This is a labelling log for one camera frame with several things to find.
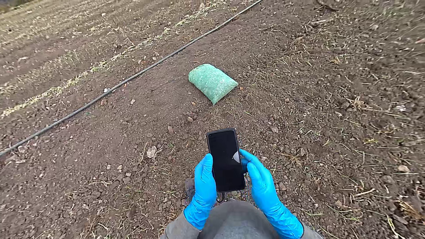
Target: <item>drip irrigation hose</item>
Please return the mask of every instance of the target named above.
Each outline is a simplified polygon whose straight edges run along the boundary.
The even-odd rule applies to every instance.
[[[162,58],[161,60],[157,61],[156,63],[154,63],[153,65],[151,65],[151,66],[149,66],[149,67],[145,68],[144,70],[140,71],[139,73],[136,73],[136,74],[134,74],[133,76],[131,76],[131,77],[127,78],[126,80],[121,81],[118,85],[116,85],[116,86],[112,87],[110,90],[108,90],[107,92],[105,92],[105,93],[101,94],[101,95],[100,95],[100,96],[98,96],[96,99],[94,99],[94,100],[90,101],[90,102],[89,102],[89,103],[87,103],[85,106],[83,106],[83,107],[79,108],[78,110],[76,110],[76,111],[72,112],[71,114],[69,114],[69,115],[67,115],[67,116],[65,116],[65,117],[63,117],[63,118],[61,118],[60,120],[58,120],[58,121],[54,122],[53,124],[51,124],[51,125],[49,125],[49,126],[46,126],[46,127],[45,127],[45,128],[43,128],[42,130],[40,130],[40,131],[36,132],[35,134],[33,134],[33,135],[29,136],[28,138],[26,138],[26,139],[24,139],[24,140],[19,141],[19,142],[18,142],[18,143],[16,143],[15,145],[13,145],[13,146],[11,146],[11,147],[9,147],[9,148],[7,148],[7,149],[5,149],[5,150],[1,151],[1,153],[0,153],[0,157],[1,157],[1,156],[3,156],[3,155],[5,155],[5,154],[7,154],[8,152],[10,152],[10,151],[12,151],[12,150],[14,150],[14,149],[18,148],[19,146],[23,145],[24,143],[26,143],[26,142],[30,141],[31,139],[33,139],[33,138],[35,138],[35,137],[37,137],[37,136],[39,136],[39,135],[41,135],[41,134],[45,133],[46,131],[50,130],[51,128],[55,127],[56,125],[58,125],[58,124],[60,124],[60,123],[64,122],[65,120],[67,120],[67,119],[69,119],[69,118],[73,117],[74,115],[78,114],[79,112],[81,112],[81,111],[83,111],[83,110],[87,109],[87,108],[88,108],[88,107],[90,107],[92,104],[94,104],[96,101],[98,101],[98,100],[100,100],[101,98],[103,98],[103,97],[105,97],[105,96],[109,95],[111,92],[113,92],[114,90],[116,90],[117,88],[119,88],[120,86],[122,86],[123,84],[125,84],[125,83],[127,83],[127,82],[131,81],[132,79],[134,79],[134,78],[136,78],[136,77],[140,76],[141,74],[143,74],[143,73],[147,72],[148,70],[150,70],[150,69],[154,68],[155,66],[157,66],[157,65],[161,64],[161,63],[162,63],[163,61],[165,61],[166,59],[168,59],[168,58],[170,58],[170,57],[174,56],[175,54],[177,54],[177,53],[179,53],[179,52],[181,52],[183,49],[185,49],[186,47],[188,47],[188,46],[192,45],[193,43],[197,42],[197,41],[198,41],[198,40],[200,40],[201,38],[203,38],[203,37],[205,37],[205,36],[207,36],[207,35],[209,35],[209,34],[211,34],[211,33],[215,32],[215,31],[217,31],[218,29],[220,29],[221,27],[223,27],[224,25],[226,25],[227,23],[229,23],[231,20],[233,20],[235,17],[237,17],[237,16],[241,15],[242,13],[244,13],[244,12],[248,11],[250,8],[252,8],[253,6],[257,5],[257,4],[258,4],[258,3],[260,3],[261,1],[263,1],[263,0],[258,0],[258,1],[256,1],[255,3],[251,4],[250,6],[248,6],[248,7],[247,7],[247,8],[245,8],[244,10],[240,11],[239,13],[237,13],[236,15],[234,15],[233,17],[229,18],[229,19],[228,19],[227,21],[225,21],[224,23],[222,23],[222,24],[218,25],[216,28],[214,28],[214,29],[212,29],[212,30],[210,30],[210,31],[208,31],[208,32],[206,32],[206,33],[204,33],[204,34],[202,34],[201,36],[199,36],[199,37],[197,37],[196,39],[192,40],[192,41],[191,41],[191,42],[189,42],[188,44],[186,44],[186,45],[184,45],[184,46],[180,47],[180,48],[179,48],[178,50],[176,50],[175,52],[173,52],[173,53],[169,54],[168,56],[166,56],[166,57]]]

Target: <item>phone case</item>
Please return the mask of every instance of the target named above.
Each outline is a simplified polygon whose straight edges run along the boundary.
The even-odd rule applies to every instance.
[[[211,153],[211,148],[210,148],[210,140],[209,140],[209,135],[213,134],[213,133],[218,133],[218,132],[223,132],[223,131],[233,131],[235,133],[235,140],[236,140],[236,148],[238,150],[238,154],[239,154],[239,158],[241,159],[241,153],[239,151],[239,141],[238,141],[238,137],[236,136],[236,130],[234,128],[224,128],[224,129],[219,129],[219,130],[215,130],[215,131],[210,131],[207,133],[207,144],[208,144],[208,152]],[[236,190],[230,190],[230,191],[224,191],[224,192],[219,192],[219,193],[227,193],[227,192],[232,192],[232,191],[239,191],[239,190],[243,190],[245,189],[246,184],[245,184],[245,179],[244,179],[244,188],[241,189],[236,189]]]

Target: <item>field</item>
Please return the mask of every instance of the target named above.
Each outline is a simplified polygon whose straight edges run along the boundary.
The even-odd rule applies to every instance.
[[[0,14],[0,149],[251,3],[36,0]],[[205,134],[234,127],[325,238],[425,238],[424,32],[421,0],[263,0],[1,157],[0,234],[158,238]],[[239,83],[215,106],[188,81],[203,63]]]

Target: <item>phone screen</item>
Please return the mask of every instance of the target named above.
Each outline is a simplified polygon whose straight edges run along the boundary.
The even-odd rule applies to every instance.
[[[218,192],[245,188],[245,179],[238,152],[235,131],[232,129],[208,134],[212,155],[212,170]]]

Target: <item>green seed bag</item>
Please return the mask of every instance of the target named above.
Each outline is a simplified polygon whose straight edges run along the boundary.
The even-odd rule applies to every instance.
[[[215,105],[238,83],[210,64],[203,64],[189,72],[189,81]]]

